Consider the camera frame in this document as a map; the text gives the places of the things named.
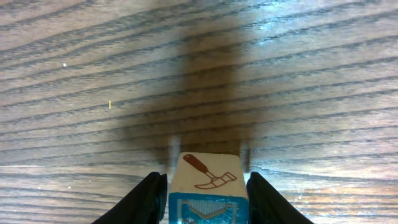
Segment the wood grain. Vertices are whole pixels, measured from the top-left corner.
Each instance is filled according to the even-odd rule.
[[[91,223],[175,150],[398,222],[397,1],[1,4],[0,223]]]

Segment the drawing of tool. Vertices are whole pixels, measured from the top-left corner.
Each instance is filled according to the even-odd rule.
[[[214,176],[208,169],[207,166],[200,162],[194,155],[187,154],[183,157],[183,159],[191,164],[194,168],[199,170],[200,172],[204,173],[210,178],[210,182],[207,184],[196,184],[195,187],[198,189],[215,189],[217,187],[221,187],[222,185],[234,181],[237,178],[231,174],[230,172],[224,173],[221,177]]]

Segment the brown handle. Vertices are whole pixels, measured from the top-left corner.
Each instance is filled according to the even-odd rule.
[[[200,172],[206,174],[207,172],[209,172],[209,170],[207,169],[207,166],[204,165],[202,162],[199,161],[199,159],[197,159],[194,155],[192,154],[187,154],[185,156],[182,157],[182,159],[184,159],[185,161],[187,161],[189,164],[191,164],[194,168],[196,168],[197,170],[199,170]]]

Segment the block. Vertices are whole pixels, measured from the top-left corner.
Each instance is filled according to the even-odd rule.
[[[170,186],[170,224],[247,223],[248,212],[238,156],[181,153]]]

